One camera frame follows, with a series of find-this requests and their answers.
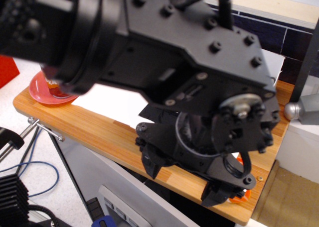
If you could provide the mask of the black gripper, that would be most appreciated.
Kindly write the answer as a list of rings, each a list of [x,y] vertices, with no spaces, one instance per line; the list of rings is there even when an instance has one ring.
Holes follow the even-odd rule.
[[[210,116],[180,112],[171,123],[139,123],[136,142],[150,177],[176,165],[207,181],[201,205],[212,207],[255,187],[249,153],[264,153],[273,144],[278,122],[276,98],[243,94],[224,101]]]

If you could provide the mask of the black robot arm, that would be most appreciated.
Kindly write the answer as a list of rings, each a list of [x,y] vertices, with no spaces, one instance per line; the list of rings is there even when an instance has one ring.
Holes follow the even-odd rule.
[[[140,93],[178,113],[142,122],[136,144],[153,178],[177,165],[207,181],[206,207],[255,187],[250,151],[279,121],[258,37],[234,26],[231,0],[0,0],[0,52],[44,66],[69,94],[94,84]]]

